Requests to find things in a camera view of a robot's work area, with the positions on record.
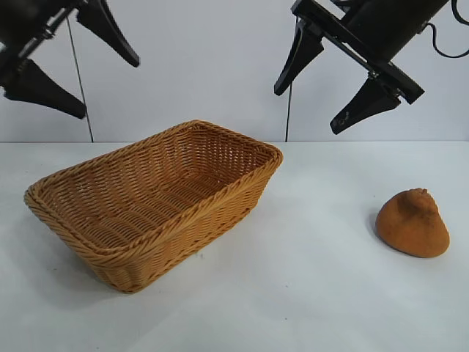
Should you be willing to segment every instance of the robotic arm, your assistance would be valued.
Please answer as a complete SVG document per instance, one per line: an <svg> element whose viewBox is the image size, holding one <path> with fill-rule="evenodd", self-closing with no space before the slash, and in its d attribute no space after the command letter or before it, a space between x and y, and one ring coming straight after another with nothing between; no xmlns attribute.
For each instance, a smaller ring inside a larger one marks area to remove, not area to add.
<svg viewBox="0 0 469 352"><path fill-rule="evenodd" d="M331 0L344 11L338 19L315 0L297 0L292 12L299 21L287 63L274 92L281 95L330 40L368 71L357 95L332 120L335 134L384 111L395 109L400 97L414 103L424 90L392 63L395 55L427 26L433 30L433 46L445 56L459 58L469 50L450 56L436 46L436 28L429 23L449 0ZM451 0L454 17L469 25ZM29 59L34 50L51 39L68 15L108 43L134 67L140 59L119 30L106 0L0 0L0 87L5 97L58 109L78 118L85 105L53 82Z"/></svg>
<svg viewBox="0 0 469 352"><path fill-rule="evenodd" d="M403 97L415 102L424 90L392 63L407 43L427 26L433 30L433 46L444 57L450 56L436 46L436 27L429 20L449 0L331 0L345 15L338 19L315 0L297 0L292 12L298 18L295 39L287 63L274 91L281 95L298 74L323 50L322 39L330 40L368 71L357 95L330 123L335 134L368 117L395 109ZM454 17L468 25L451 0Z"/></svg>
<svg viewBox="0 0 469 352"><path fill-rule="evenodd" d="M52 39L74 10L77 21L108 43L134 67L139 56L119 30L106 0L0 0L0 86L10 100L36 103L77 118L85 105L59 87L29 59L44 41Z"/></svg>

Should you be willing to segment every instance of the white table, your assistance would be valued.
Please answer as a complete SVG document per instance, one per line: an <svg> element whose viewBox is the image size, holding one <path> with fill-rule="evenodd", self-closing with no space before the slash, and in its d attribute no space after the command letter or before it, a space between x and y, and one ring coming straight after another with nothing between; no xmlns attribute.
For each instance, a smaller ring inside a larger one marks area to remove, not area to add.
<svg viewBox="0 0 469 352"><path fill-rule="evenodd" d="M122 145L0 144L0 351L469 351L469 143L277 144L258 207L131 296L23 204L40 177ZM451 234L431 260L373 232L415 187Z"/></svg>

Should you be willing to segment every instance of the black cable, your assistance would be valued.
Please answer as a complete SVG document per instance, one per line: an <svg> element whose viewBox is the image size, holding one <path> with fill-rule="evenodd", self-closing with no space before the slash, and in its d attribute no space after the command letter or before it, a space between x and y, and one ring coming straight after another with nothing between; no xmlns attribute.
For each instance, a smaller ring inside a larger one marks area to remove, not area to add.
<svg viewBox="0 0 469 352"><path fill-rule="evenodd" d="M456 21L465 24L466 26L469 26L469 21L462 18L461 14L457 9L457 0L451 0L451 9L453 10L453 15L456 18Z"/></svg>
<svg viewBox="0 0 469 352"><path fill-rule="evenodd" d="M425 28L426 27L430 27L432 29L432 32L433 32L433 39L432 39L433 48L441 56L446 57L448 59L460 59L462 57L465 57L465 56L469 55L469 49L465 53L462 53L460 55L448 55L448 54L443 53L440 49L438 49L438 46L437 46L437 27L436 27L436 25L434 25L433 23L427 23Z"/></svg>
<svg viewBox="0 0 469 352"><path fill-rule="evenodd" d="M453 11L453 15L454 15L454 18L456 18L456 21L458 21L459 23L461 24L464 24L466 26L469 26L469 21L465 20L461 14L459 13L458 9L457 9L457 0L451 0L451 9ZM469 49L460 54L460 55L448 55L448 54L445 54L443 53L440 49L438 49L438 46L437 46L437 27L436 25L434 25L433 23L427 23L424 27L424 30L426 27L430 27L432 29L432 34L433 34L433 38L432 38L432 44L433 44L433 48L435 49L435 51L437 53L439 53L441 56L443 57L447 57L448 59L460 59L462 57L465 57L467 55L469 55Z"/></svg>

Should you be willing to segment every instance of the rectangular basket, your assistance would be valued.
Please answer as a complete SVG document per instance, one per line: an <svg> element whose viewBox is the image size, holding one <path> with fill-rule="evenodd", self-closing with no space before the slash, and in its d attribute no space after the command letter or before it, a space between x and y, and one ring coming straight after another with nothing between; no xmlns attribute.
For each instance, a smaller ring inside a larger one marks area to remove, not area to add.
<svg viewBox="0 0 469 352"><path fill-rule="evenodd" d="M196 120L45 177L25 203L100 279L134 293L242 220L282 160Z"/></svg>

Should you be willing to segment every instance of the white backdrop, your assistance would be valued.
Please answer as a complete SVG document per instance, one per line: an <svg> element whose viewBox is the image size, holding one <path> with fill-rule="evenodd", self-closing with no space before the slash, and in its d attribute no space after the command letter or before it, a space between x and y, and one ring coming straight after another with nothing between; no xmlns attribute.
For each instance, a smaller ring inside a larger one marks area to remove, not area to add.
<svg viewBox="0 0 469 352"><path fill-rule="evenodd" d="M329 2L320 1L337 15ZM134 69L71 18L73 39L98 142L131 142L179 122L203 119L265 141L284 140L288 92L273 94L289 53L293 0L111 0L111 10L142 64ZM460 1L469 17L469 1ZM458 54L468 28L446 7L434 18L440 47ZM426 93L412 106L372 117L334 136L329 122L358 91L366 72L325 41L325 51L295 81L290 141L467 140L469 59L438 56L429 30L394 62ZM67 27L33 59L80 97ZM88 142L85 121L0 99L0 142Z"/></svg>

